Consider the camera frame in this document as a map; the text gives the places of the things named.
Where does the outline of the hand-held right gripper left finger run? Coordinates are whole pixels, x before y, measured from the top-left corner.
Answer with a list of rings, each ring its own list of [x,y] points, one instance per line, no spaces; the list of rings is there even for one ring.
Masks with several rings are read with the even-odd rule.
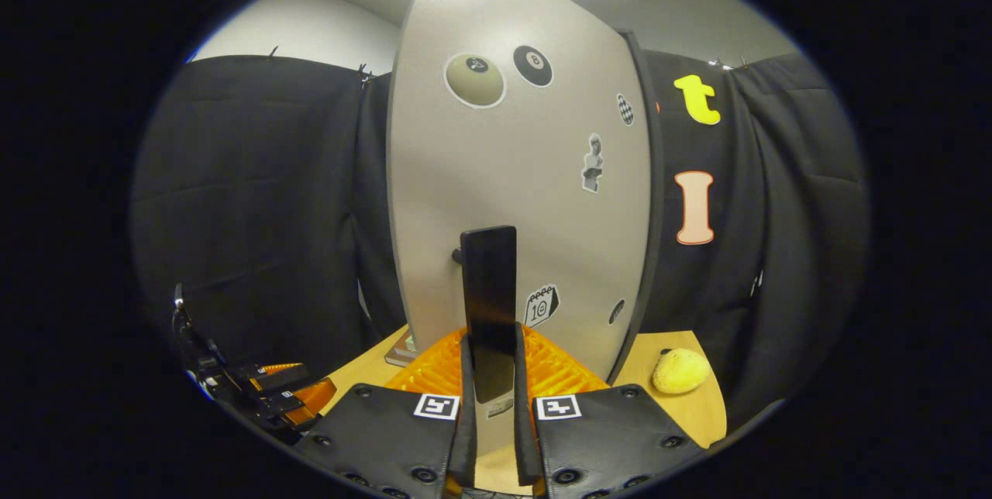
[[[474,375],[467,330],[381,384],[359,381],[293,447],[347,498],[447,498],[474,483]]]

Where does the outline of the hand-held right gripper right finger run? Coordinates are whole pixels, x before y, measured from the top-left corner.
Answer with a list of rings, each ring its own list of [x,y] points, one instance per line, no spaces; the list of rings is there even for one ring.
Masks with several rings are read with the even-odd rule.
[[[518,481],[536,498],[632,498],[708,457],[644,386],[605,385],[523,325],[515,384]]]

